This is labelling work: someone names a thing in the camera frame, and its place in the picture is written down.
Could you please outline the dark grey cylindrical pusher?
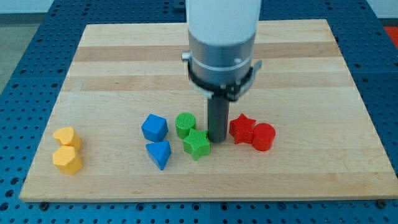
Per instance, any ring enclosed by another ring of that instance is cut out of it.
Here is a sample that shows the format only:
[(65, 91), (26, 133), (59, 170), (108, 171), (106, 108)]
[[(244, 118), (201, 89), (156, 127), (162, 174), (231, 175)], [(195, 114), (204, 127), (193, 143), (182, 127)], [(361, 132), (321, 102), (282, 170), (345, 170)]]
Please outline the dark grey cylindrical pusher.
[(221, 143), (226, 139), (228, 129), (229, 101), (215, 96), (207, 102), (208, 138), (211, 142)]

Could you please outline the grey flange with black clamp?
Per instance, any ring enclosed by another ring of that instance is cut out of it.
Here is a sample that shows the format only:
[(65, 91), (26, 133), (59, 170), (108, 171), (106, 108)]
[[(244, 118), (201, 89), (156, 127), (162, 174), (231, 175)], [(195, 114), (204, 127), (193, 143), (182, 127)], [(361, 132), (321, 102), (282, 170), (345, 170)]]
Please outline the grey flange with black clamp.
[(211, 44), (188, 35), (189, 50), (182, 53), (188, 78), (209, 99), (237, 101), (254, 83), (262, 61), (252, 64), (255, 35), (242, 41)]

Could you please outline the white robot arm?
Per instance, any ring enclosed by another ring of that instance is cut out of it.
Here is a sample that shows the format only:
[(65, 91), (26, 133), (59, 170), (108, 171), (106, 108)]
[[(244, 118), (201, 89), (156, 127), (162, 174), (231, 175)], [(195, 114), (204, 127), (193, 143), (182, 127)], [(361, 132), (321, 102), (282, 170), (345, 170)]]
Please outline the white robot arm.
[(188, 78), (207, 97), (208, 138), (223, 142), (229, 104), (254, 83), (252, 63), (261, 0), (186, 1), (189, 49), (182, 53)]

